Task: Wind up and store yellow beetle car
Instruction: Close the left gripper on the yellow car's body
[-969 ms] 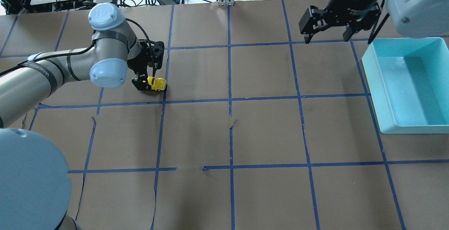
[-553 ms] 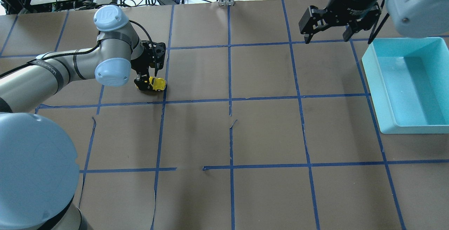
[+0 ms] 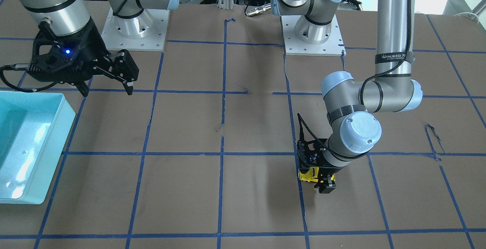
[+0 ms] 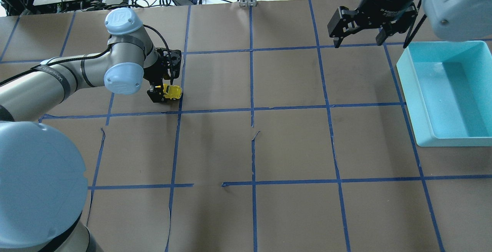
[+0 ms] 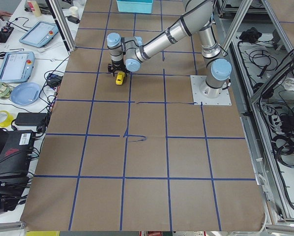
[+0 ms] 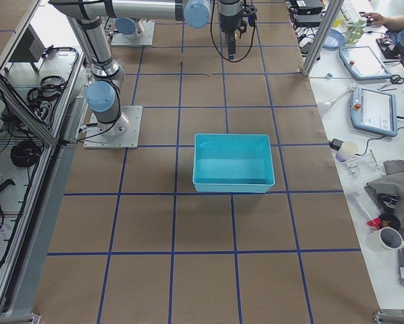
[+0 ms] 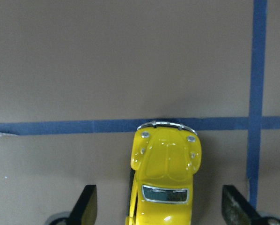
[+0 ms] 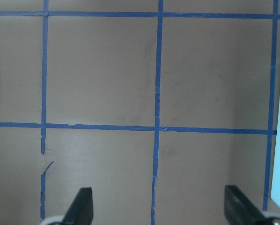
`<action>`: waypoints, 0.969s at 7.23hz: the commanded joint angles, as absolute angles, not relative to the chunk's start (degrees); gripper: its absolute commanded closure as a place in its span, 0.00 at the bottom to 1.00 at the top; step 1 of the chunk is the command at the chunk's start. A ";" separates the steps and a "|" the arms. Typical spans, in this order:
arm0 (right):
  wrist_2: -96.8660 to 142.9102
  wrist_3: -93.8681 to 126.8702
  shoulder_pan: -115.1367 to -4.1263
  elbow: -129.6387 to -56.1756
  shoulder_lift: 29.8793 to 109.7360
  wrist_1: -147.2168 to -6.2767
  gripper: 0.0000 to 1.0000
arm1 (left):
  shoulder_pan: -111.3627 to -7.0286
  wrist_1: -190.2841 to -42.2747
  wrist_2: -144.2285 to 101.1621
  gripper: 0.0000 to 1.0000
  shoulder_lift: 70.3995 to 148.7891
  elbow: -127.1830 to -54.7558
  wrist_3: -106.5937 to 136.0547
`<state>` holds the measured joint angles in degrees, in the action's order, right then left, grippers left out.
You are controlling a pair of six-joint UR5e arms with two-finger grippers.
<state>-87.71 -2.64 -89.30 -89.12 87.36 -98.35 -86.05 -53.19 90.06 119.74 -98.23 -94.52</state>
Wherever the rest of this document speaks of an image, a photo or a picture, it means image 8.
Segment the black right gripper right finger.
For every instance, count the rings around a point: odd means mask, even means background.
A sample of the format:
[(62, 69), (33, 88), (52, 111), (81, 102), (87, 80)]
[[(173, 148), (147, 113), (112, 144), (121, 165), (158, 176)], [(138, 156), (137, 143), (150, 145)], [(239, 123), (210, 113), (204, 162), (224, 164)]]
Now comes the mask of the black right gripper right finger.
[(280, 225), (279, 216), (266, 216), (236, 185), (224, 188), (224, 216), (230, 225)]

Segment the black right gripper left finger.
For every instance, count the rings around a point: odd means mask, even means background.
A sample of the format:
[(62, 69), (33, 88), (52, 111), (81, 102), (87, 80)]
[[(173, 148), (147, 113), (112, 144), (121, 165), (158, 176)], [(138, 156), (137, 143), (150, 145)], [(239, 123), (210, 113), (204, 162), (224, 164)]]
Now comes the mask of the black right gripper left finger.
[(90, 225), (94, 217), (91, 187), (83, 187), (61, 221), (62, 225)]

